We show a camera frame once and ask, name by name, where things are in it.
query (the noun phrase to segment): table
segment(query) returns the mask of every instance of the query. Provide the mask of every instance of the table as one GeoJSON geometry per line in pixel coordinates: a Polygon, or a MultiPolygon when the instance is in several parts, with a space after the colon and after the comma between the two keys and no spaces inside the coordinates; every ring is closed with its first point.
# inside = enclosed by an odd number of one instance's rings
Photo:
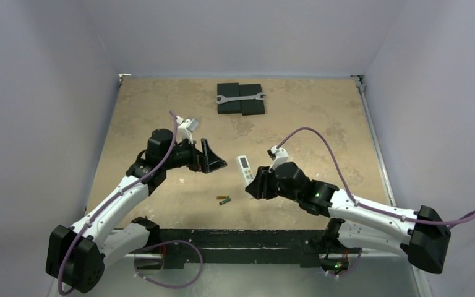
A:
{"type": "MultiPolygon", "coordinates": [[[[161,228],[322,229],[328,218],[309,215],[284,198],[249,199],[235,158],[247,155],[253,168],[270,164],[266,153],[296,128],[320,131],[329,141],[352,192],[389,204],[380,165],[356,84],[349,79],[148,79],[125,77],[92,186],[88,211],[120,182],[154,129],[173,129],[168,111],[195,117],[194,138],[207,138],[228,162],[214,173],[169,170],[166,181],[122,220],[147,216],[161,228]],[[262,84],[265,115],[218,115],[220,82],[262,84]],[[232,201],[219,205],[217,195],[232,201]]],[[[283,146],[305,174],[343,187],[327,148],[309,131],[283,146]]]]}

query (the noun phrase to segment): gray wall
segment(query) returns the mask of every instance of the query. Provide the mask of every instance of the gray wall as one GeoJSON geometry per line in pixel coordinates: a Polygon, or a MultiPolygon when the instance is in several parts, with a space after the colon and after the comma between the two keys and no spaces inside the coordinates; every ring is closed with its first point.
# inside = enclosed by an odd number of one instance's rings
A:
{"type": "Polygon", "coordinates": [[[119,72],[362,74],[405,0],[84,0],[119,72]]]}
{"type": "Polygon", "coordinates": [[[0,296],[46,296],[48,238],[82,215],[117,74],[78,0],[0,0],[0,296]]]}
{"type": "MultiPolygon", "coordinates": [[[[475,1],[410,0],[366,75],[396,201],[475,209],[475,1]]],[[[475,221],[453,229],[436,296],[475,296],[475,221]]]]}

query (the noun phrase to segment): battery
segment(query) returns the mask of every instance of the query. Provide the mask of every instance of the battery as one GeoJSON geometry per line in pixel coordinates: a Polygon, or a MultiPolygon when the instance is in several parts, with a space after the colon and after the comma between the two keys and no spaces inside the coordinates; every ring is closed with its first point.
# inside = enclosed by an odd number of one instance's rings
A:
{"type": "Polygon", "coordinates": [[[230,198],[227,198],[227,199],[221,201],[221,202],[220,202],[220,205],[223,205],[223,204],[225,204],[225,203],[227,203],[227,202],[230,202],[230,198]]]}

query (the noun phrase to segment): black foam block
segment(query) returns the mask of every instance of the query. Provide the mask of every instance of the black foam block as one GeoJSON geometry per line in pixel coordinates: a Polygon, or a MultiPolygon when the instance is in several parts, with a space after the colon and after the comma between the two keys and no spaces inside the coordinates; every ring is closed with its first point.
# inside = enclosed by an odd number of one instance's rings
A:
{"type": "MultiPolygon", "coordinates": [[[[224,84],[218,84],[218,96],[225,97],[238,97],[239,96],[239,83],[228,82],[224,84]]],[[[227,102],[218,105],[218,114],[233,114],[241,113],[241,104],[239,101],[227,102]]]]}
{"type": "MultiPolygon", "coordinates": [[[[239,85],[239,96],[251,96],[262,92],[261,84],[239,85]]],[[[241,114],[253,116],[265,114],[265,102],[261,100],[241,100],[241,114]]]]}

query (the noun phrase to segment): metal frame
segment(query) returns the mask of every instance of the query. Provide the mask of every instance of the metal frame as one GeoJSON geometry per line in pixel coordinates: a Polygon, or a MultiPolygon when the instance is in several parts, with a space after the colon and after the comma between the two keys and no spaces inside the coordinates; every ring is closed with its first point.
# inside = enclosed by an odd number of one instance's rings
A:
{"type": "Polygon", "coordinates": [[[378,142],[378,137],[376,137],[376,131],[374,130],[374,125],[372,124],[372,118],[370,117],[369,107],[367,106],[367,100],[365,99],[364,90],[367,85],[363,84],[362,75],[352,76],[352,79],[356,83],[356,87],[359,92],[359,97],[361,99],[361,104],[363,105],[363,110],[365,111],[367,124],[369,125],[370,136],[372,137],[372,143],[374,145],[374,151],[376,152],[376,157],[378,158],[378,164],[380,165],[379,166],[380,174],[382,176],[383,187],[385,188],[387,199],[390,203],[390,206],[396,206],[396,201],[394,200],[394,195],[392,194],[392,188],[390,187],[390,182],[388,180],[385,162],[383,161],[382,151],[380,149],[380,145],[378,142]]]}
{"type": "MultiPolygon", "coordinates": [[[[372,124],[372,118],[370,117],[369,107],[367,105],[367,99],[365,98],[365,87],[367,84],[363,82],[363,75],[357,75],[351,77],[356,83],[357,90],[359,92],[359,98],[363,105],[363,110],[365,111],[365,116],[367,118],[367,124],[369,125],[370,136],[372,137],[372,143],[374,144],[374,150],[378,158],[378,164],[380,165],[380,174],[382,176],[383,187],[385,188],[385,193],[387,199],[391,206],[396,206],[396,200],[394,200],[394,195],[392,193],[392,188],[390,186],[390,181],[388,179],[387,169],[385,167],[385,162],[383,161],[382,151],[378,142],[378,137],[376,136],[376,131],[374,125],[372,124]]],[[[427,274],[424,271],[419,270],[418,268],[411,265],[413,270],[414,279],[418,288],[418,292],[421,297],[432,297],[432,290],[430,289],[429,281],[427,280],[427,274]]]]}

